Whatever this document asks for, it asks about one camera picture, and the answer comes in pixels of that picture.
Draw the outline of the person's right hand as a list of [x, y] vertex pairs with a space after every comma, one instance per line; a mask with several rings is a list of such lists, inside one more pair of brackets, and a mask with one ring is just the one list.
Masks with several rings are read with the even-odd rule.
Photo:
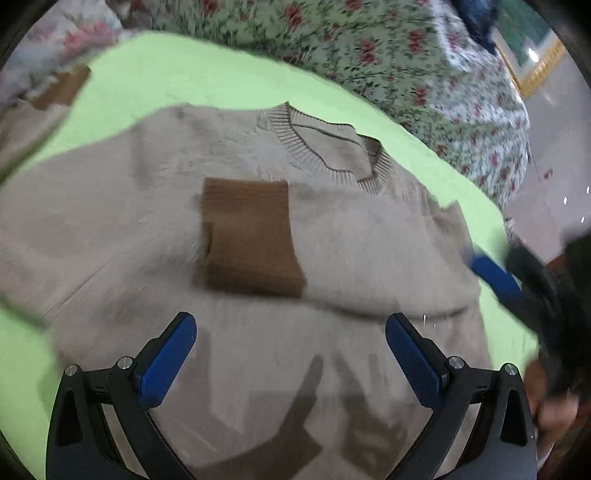
[[573, 393], [551, 396], [548, 380], [542, 363], [532, 361], [525, 370], [523, 379], [525, 392], [532, 415], [537, 418], [538, 459], [545, 459], [554, 444], [569, 430], [576, 419], [579, 397]]

